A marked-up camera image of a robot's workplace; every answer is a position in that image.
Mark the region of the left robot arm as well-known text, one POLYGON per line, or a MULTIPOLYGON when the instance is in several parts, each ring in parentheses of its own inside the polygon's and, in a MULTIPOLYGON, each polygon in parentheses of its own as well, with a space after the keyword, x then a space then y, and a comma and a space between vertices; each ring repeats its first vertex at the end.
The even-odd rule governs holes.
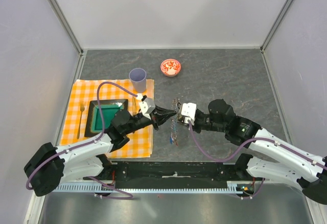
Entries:
POLYGON ((36 196, 44 196, 60 183, 77 178, 98 176, 102 180, 112 174, 112 167, 101 161, 103 154, 121 149, 129 142, 128 134, 152 125, 158 129, 177 114, 174 110, 156 106, 152 112, 131 115, 126 109, 118 110, 104 132, 87 140, 55 147, 48 142, 39 147, 24 166, 26 188, 36 196))

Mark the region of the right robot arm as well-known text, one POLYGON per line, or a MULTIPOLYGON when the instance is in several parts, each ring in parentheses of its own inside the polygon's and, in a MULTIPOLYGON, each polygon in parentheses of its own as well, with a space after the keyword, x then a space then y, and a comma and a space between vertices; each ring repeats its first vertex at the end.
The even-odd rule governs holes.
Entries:
POLYGON ((273 180, 300 190, 309 199, 326 205, 326 158, 301 150, 274 136, 256 122, 237 116, 223 99, 211 101, 208 113, 195 103, 178 103, 178 122, 191 133, 223 132, 237 151, 248 148, 267 155, 274 162, 243 153, 234 166, 240 180, 273 180))

